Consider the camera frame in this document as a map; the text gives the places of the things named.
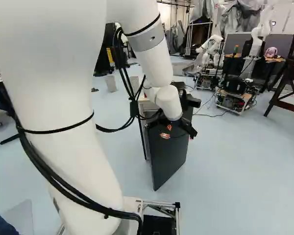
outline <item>red sticker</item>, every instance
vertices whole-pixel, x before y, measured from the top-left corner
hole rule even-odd
[[[172,130],[172,126],[169,124],[169,125],[167,125],[167,129],[169,130],[169,131],[171,131]]]
[[[170,139],[170,134],[167,134],[167,133],[160,133],[160,137],[161,138],[164,138],[166,140]]]

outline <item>pink object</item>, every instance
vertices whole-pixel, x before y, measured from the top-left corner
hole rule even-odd
[[[275,47],[270,47],[266,50],[265,57],[272,58],[277,55],[278,49]]]

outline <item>floor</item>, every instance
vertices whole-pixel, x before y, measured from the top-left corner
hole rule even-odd
[[[139,65],[128,72],[142,77]],[[119,89],[115,93],[107,92],[104,77],[93,78],[99,89],[92,93],[95,119],[108,128],[121,126],[129,115],[120,76],[117,72],[115,76]],[[194,86],[191,78],[174,80]],[[197,90],[191,94],[203,103],[212,95]],[[263,117],[272,95],[260,95],[257,106],[243,116],[195,116],[198,136],[190,141],[186,163],[157,192],[152,190],[138,123],[117,133],[99,133],[123,194],[180,201],[184,235],[294,235],[294,113],[274,107]],[[223,110],[208,103],[199,113],[215,115]],[[15,133],[13,121],[6,118],[0,141]],[[60,220],[44,179],[18,141],[0,145],[0,212],[25,199],[32,201],[35,234],[55,234]]]

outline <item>yellow object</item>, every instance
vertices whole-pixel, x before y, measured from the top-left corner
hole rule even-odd
[[[107,54],[108,54],[108,58],[109,58],[109,63],[114,63],[113,58],[112,58],[111,49],[108,47],[107,47]]]

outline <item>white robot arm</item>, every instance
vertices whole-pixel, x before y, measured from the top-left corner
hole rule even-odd
[[[119,22],[170,120],[182,115],[172,65],[152,0],[0,0],[0,71],[21,125],[44,132],[91,116],[90,92],[106,22]],[[95,132],[94,119],[52,134],[26,133],[41,158],[93,201],[123,210],[119,183]],[[49,185],[71,235],[112,235],[115,217],[87,209]]]
[[[243,66],[242,71],[245,71],[242,74],[244,78],[250,78],[253,68],[255,66],[255,61],[251,61],[254,57],[259,56],[261,45],[263,40],[271,33],[271,18],[273,15],[274,6],[277,3],[277,0],[273,0],[270,4],[266,5],[262,10],[260,15],[260,22],[256,28],[253,28],[251,31],[251,36],[253,38],[253,44],[249,53],[250,59],[246,60]]]
[[[223,38],[219,35],[212,35],[200,48],[196,49],[198,53],[195,59],[194,66],[197,68],[203,68],[208,65],[210,61],[210,56],[215,56],[217,54],[218,48],[220,46]]]

